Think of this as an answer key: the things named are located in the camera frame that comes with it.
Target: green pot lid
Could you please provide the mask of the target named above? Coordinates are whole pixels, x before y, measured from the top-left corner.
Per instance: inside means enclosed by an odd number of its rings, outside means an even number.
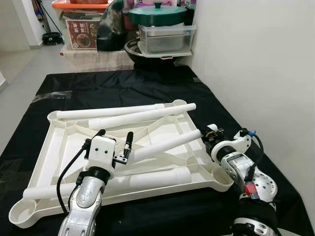
[[[182,7],[163,6],[162,2],[154,2],[155,6],[145,6],[130,10],[130,21],[143,26],[171,26],[184,22],[187,10]]]

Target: floor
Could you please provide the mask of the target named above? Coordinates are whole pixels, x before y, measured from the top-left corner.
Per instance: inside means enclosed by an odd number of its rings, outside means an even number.
[[[0,93],[0,155],[47,74],[69,72],[59,52],[63,45],[4,55],[0,71],[9,85]]]

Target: black tablecloth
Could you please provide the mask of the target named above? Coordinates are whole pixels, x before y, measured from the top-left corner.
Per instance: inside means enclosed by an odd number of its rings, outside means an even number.
[[[67,92],[51,94],[57,91]],[[37,95],[39,99],[29,106],[0,158],[0,235],[56,236],[59,231],[64,219],[62,214],[44,217],[28,229],[19,229],[8,221],[10,208],[21,199],[30,180],[49,127],[46,117],[52,111],[147,105],[183,99],[197,104],[197,109],[189,112],[197,128],[216,123],[230,138],[241,128],[186,66],[161,71],[52,74],[47,75]],[[253,144],[247,155],[254,159],[258,152]],[[302,236],[314,236],[297,191],[267,157],[259,167],[278,184],[279,227]],[[233,185],[225,193],[204,188],[103,206],[97,217],[96,235],[228,234],[238,198],[238,188]]]

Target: white plastic pipe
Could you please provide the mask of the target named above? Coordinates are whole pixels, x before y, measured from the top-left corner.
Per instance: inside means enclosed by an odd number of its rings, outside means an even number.
[[[183,112],[196,109],[196,104],[190,103],[175,107],[167,107],[157,110],[138,112],[117,117],[96,118],[89,120],[89,128],[93,130],[106,129],[128,123],[139,122],[143,120],[150,120],[158,117],[163,117],[172,114],[180,114]]]
[[[201,137],[202,137],[201,132],[199,131],[199,129],[196,129],[189,133],[182,134],[176,137],[175,139],[165,140],[156,144],[145,146],[143,148],[133,151],[129,156],[128,163],[131,164],[144,160],[160,152],[170,150],[172,148],[178,147],[185,143],[189,143]]]
[[[191,182],[188,167],[178,167],[169,171],[137,174],[130,176],[115,177],[108,181],[105,192],[117,190],[140,190],[160,188],[171,185],[185,184]],[[75,183],[61,184],[61,196],[69,196],[75,187]],[[24,199],[49,199],[56,198],[56,185],[48,187],[27,188],[23,192]]]
[[[164,108],[164,104],[135,106],[135,107],[117,107],[91,110],[57,111],[57,119],[86,119],[95,117],[113,117],[124,114],[144,112]]]

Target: lid knob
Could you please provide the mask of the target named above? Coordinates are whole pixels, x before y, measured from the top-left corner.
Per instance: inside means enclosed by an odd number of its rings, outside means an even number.
[[[161,1],[154,1],[153,2],[156,8],[161,8],[162,2]]]

